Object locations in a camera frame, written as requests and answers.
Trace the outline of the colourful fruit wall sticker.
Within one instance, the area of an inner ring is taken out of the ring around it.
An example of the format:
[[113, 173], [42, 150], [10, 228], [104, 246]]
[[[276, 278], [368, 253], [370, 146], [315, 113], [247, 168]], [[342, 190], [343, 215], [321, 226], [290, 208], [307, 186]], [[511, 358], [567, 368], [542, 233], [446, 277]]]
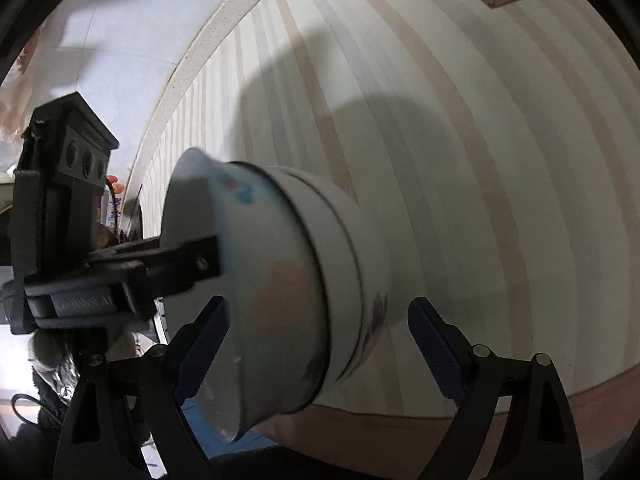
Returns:
[[98, 216], [102, 226], [106, 226], [114, 234], [119, 232], [122, 218], [122, 198], [126, 185], [119, 182], [118, 177], [109, 174], [106, 177], [104, 193], [99, 201]]

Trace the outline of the plain white bowl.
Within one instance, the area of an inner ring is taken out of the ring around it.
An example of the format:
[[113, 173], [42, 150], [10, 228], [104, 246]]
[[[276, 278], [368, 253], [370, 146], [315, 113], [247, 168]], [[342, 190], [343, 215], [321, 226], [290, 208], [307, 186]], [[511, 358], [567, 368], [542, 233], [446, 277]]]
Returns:
[[331, 387], [346, 378], [361, 338], [360, 273], [344, 217], [356, 203], [335, 184], [302, 170], [270, 167], [267, 174], [302, 219], [319, 263], [329, 309]]

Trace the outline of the white bowl red blue dots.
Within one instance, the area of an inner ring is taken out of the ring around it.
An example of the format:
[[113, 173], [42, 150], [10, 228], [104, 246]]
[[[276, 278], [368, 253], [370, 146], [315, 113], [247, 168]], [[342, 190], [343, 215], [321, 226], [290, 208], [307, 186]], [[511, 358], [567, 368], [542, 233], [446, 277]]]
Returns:
[[329, 367], [328, 308], [306, 226], [277, 182], [189, 148], [170, 177], [160, 240], [209, 236], [218, 240], [220, 276], [165, 298], [164, 308], [175, 335], [210, 298], [227, 300], [230, 328], [195, 400], [233, 441], [319, 392]]

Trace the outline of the striped table mat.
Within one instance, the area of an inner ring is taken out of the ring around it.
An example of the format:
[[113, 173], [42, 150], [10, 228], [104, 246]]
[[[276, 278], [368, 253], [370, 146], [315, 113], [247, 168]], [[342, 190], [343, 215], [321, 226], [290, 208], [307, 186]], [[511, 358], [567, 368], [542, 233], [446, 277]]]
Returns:
[[409, 334], [419, 295], [503, 356], [551, 356], [585, 455], [638, 422], [639, 69], [587, 0], [227, 0], [134, 162], [150, 234], [191, 146], [330, 179], [390, 244], [367, 364], [267, 437], [415, 477], [454, 414]]

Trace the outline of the white bowl dark rim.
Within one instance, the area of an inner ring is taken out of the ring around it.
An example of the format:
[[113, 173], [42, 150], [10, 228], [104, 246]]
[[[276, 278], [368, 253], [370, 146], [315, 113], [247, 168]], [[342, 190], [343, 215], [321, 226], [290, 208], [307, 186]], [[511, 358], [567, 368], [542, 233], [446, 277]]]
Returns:
[[292, 170], [291, 174], [309, 185], [329, 205], [346, 233], [349, 248], [355, 257], [361, 294], [362, 327], [356, 356], [348, 368], [354, 370], [367, 361], [385, 324], [392, 274], [386, 241], [376, 224], [375, 216], [334, 183], [300, 170]]

